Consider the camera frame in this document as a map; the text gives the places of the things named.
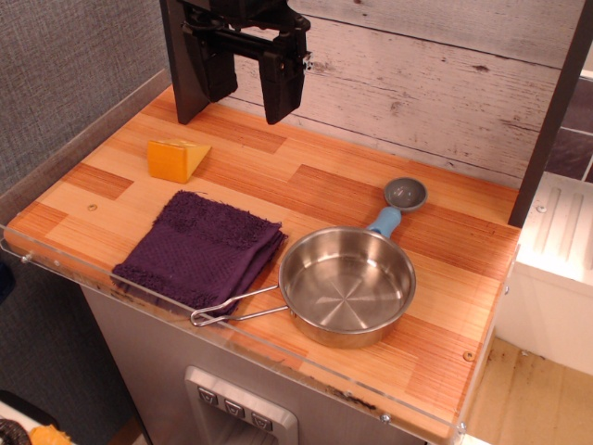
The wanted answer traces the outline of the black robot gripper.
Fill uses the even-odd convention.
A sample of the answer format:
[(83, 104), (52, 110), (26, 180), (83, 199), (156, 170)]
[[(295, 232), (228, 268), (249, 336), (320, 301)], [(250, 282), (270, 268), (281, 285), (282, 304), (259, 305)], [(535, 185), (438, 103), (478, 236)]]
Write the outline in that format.
[(300, 107), (310, 22), (286, 1), (183, 1), (191, 65), (209, 102), (237, 89), (234, 55), (259, 59), (265, 118), (276, 124)]

